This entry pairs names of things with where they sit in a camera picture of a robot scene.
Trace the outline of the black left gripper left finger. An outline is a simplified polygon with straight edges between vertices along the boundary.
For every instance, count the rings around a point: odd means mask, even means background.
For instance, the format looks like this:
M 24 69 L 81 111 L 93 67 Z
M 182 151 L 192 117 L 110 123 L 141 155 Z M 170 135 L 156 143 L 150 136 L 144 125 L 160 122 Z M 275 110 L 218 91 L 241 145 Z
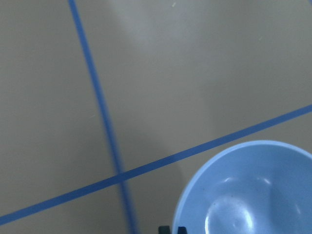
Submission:
M 171 234 L 170 226 L 159 226 L 158 234 Z

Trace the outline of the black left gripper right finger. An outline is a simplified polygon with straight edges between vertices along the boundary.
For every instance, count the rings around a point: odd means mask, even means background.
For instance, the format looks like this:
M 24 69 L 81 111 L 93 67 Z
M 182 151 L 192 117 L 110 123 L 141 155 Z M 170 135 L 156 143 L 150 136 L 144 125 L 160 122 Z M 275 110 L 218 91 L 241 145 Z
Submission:
M 177 229 L 177 234 L 187 234 L 187 229 L 184 226 L 179 226 Z

